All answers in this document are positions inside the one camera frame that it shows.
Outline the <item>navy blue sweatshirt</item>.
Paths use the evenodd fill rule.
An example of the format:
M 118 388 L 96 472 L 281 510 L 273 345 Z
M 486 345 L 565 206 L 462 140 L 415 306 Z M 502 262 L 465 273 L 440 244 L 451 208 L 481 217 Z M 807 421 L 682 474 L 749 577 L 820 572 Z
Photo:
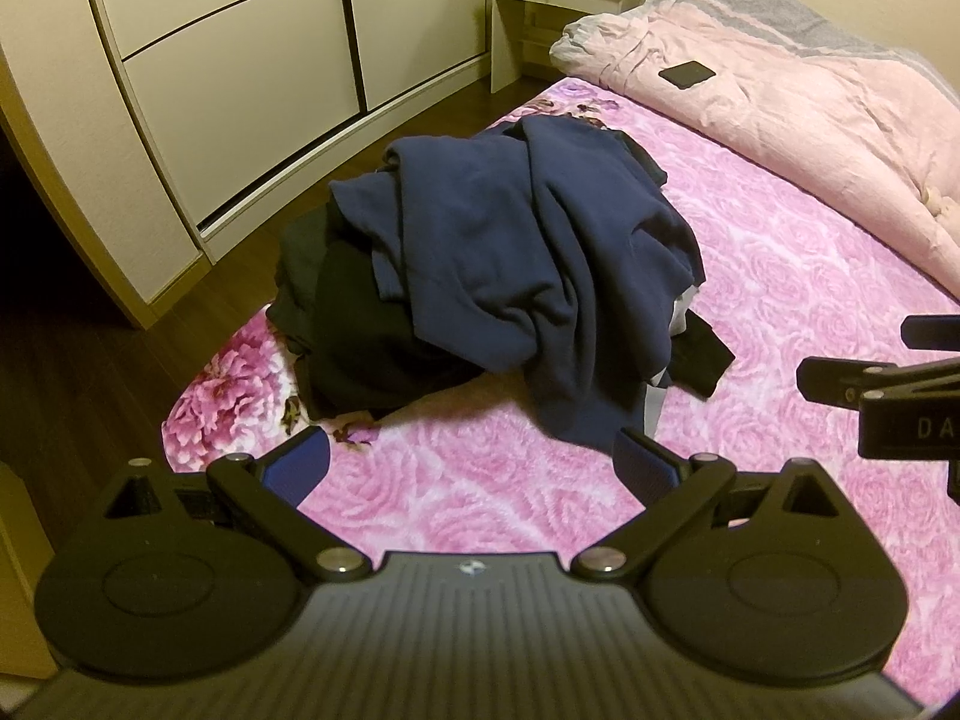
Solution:
M 521 369 L 545 433 L 610 452 L 643 427 L 704 282 L 664 182 L 626 133 L 526 115 L 470 138 L 400 138 L 379 171 L 331 190 L 416 338 L 483 371 Z

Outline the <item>pink floral bed blanket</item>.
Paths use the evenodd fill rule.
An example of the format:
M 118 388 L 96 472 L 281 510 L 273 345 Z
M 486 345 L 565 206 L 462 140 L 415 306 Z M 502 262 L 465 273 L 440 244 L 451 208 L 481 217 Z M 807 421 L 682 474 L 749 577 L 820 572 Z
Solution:
M 910 616 L 890 676 L 928 706 L 958 689 L 958 511 L 935 461 L 869 461 L 856 417 L 814 405 L 794 383 L 809 356 L 908 364 L 910 314 L 955 304 L 861 227 L 793 184 L 662 115 L 578 80 L 470 85 L 407 124 L 468 137 L 526 114 L 579 114 L 630 133 L 667 172 L 693 227 L 706 281 L 698 316 L 732 349 L 716 393 L 672 390 L 658 436 L 681 454 L 713 450 L 743 468 L 820 461 L 903 575 Z M 302 506 L 373 557 L 389 551 L 571 557 L 626 522 L 636 502 L 610 461 L 545 436 L 514 374 L 417 401 L 339 442 L 331 474 Z

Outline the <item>pale pink duvet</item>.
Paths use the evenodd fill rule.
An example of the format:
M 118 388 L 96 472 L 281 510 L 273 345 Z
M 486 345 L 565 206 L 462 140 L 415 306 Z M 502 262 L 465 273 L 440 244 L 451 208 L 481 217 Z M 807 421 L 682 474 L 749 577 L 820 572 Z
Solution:
M 958 289 L 958 106 L 916 68 L 802 57 L 687 4 L 585 16 L 550 59 L 784 177 Z M 679 89 L 659 71 L 716 75 Z

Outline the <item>black smartphone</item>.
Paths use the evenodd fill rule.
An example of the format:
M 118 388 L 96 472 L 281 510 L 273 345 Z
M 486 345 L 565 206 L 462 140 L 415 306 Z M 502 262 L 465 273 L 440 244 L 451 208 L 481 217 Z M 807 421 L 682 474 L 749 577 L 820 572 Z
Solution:
M 659 71 L 659 76 L 664 82 L 679 89 L 688 89 L 700 83 L 708 82 L 715 75 L 716 72 L 712 68 L 703 65 L 698 60 L 686 60 L 679 65 L 672 65 L 672 67 Z

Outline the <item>cream sliding wardrobe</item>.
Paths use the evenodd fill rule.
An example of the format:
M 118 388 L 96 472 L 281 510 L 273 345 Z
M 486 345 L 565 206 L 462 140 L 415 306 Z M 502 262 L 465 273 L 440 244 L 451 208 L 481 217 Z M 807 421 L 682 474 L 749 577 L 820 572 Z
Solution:
M 139 327 L 490 68 L 487 0 L 2 0 L 2 122 Z

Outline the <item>grey pillow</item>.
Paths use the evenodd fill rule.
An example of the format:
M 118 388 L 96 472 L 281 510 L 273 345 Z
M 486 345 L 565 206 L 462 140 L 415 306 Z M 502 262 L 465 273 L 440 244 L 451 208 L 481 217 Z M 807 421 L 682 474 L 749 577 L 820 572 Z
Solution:
M 901 46 L 885 46 L 857 36 L 820 15 L 800 0 L 646 0 L 647 8 L 687 4 L 699 8 L 723 25 L 802 57 L 836 55 L 856 59 L 890 60 L 916 68 L 923 75 L 946 82 L 926 55 Z

